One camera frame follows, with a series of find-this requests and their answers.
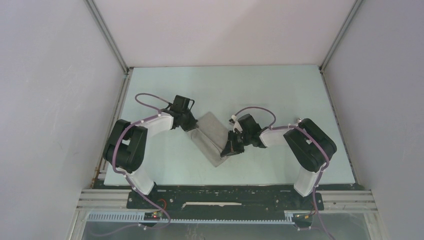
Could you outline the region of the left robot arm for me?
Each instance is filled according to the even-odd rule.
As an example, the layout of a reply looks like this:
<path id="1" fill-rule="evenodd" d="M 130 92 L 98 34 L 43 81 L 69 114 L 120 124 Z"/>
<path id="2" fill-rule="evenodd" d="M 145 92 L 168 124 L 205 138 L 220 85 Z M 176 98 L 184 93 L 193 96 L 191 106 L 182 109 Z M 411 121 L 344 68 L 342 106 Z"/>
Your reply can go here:
<path id="1" fill-rule="evenodd" d="M 140 96 L 140 93 L 136 94 L 135 101 L 155 110 L 155 114 L 134 122 L 118 119 L 105 143 L 102 157 L 115 173 L 123 175 L 133 191 L 140 194 L 138 201 L 145 208 L 153 208 L 158 202 L 158 194 L 152 191 L 156 183 L 142 165 L 148 139 L 177 128 L 192 131 L 198 127 L 198 121 L 192 113 L 193 99 L 176 95 L 172 102 L 165 101 L 165 108 L 158 108 L 143 103 L 138 99 Z"/>

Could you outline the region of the grey cloth napkin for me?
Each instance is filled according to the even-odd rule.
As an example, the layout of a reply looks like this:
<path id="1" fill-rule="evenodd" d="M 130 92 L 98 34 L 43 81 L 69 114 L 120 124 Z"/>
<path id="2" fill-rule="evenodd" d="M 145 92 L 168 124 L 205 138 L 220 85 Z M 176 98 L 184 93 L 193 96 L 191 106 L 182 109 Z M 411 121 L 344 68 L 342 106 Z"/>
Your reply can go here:
<path id="1" fill-rule="evenodd" d="M 228 157 L 221 157 L 228 140 L 229 130 L 212 113 L 207 112 L 198 119 L 196 127 L 188 132 L 188 137 L 206 159 L 217 168 Z"/>

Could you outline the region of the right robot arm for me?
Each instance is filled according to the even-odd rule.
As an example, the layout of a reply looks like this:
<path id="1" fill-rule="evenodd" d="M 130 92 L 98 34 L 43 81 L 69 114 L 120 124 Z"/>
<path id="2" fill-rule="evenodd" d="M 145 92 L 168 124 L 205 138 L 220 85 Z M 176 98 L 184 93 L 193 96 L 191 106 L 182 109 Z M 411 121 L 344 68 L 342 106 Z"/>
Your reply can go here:
<path id="1" fill-rule="evenodd" d="M 251 114 L 233 115 L 229 120 L 233 128 L 228 131 L 221 157 L 244 153 L 246 146 L 269 148 L 287 145 L 301 168 L 291 194 L 291 204 L 304 209 L 311 202 L 310 194 L 319 185 L 322 173 L 337 152 L 334 141 L 311 119 L 304 118 L 294 125 L 260 127 Z"/>

